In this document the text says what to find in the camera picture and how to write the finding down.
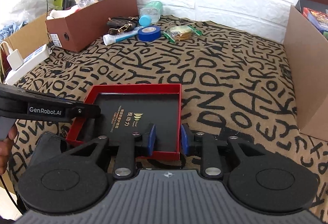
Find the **person's left hand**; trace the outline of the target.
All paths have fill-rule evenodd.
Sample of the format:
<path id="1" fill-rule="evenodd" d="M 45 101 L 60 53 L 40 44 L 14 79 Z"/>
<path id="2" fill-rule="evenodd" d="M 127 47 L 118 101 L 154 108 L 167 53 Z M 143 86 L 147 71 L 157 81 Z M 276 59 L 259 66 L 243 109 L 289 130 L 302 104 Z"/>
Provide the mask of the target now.
<path id="1" fill-rule="evenodd" d="M 17 136 L 17 127 L 14 124 L 9 130 L 7 137 L 0 143 L 0 175 L 6 171 L 9 156 L 11 154 L 14 140 Z"/>

